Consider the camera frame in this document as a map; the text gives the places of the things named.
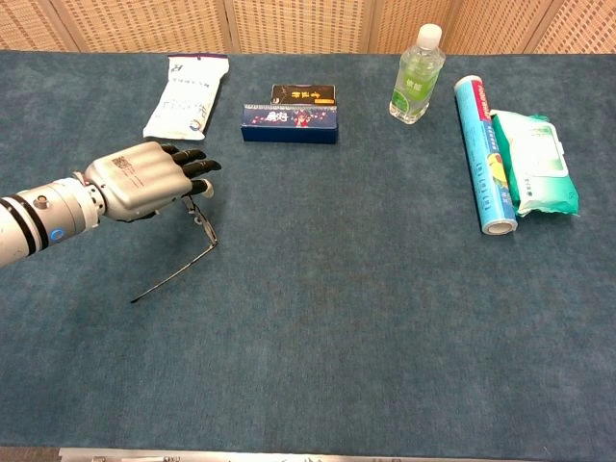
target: white package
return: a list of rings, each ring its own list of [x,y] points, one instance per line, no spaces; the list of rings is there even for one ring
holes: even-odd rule
[[[220,79],[228,70],[225,55],[169,56],[167,85],[143,137],[203,140]]]

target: wicker wall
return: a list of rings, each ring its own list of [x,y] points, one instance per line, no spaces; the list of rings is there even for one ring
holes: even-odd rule
[[[616,0],[0,0],[0,48],[449,54],[616,53]]]

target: blue paper roll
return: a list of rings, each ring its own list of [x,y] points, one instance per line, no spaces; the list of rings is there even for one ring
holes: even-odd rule
[[[462,122],[481,230],[490,235],[514,231],[518,222],[483,81],[476,75],[468,75],[460,79],[453,90]]]

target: prosthetic hand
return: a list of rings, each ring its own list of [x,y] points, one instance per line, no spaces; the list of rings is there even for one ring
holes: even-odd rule
[[[211,197],[212,184],[192,178],[220,164],[202,159],[197,149],[145,142],[101,157],[73,178],[0,198],[0,267],[95,228],[101,216],[133,221],[178,197]]]

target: robotic arm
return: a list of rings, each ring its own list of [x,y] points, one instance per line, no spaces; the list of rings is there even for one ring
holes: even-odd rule
[[[202,159],[200,150],[150,141],[101,157],[73,178],[0,198],[0,267],[95,228],[101,216],[130,222],[181,196],[211,197],[212,184],[193,178],[220,164]]]

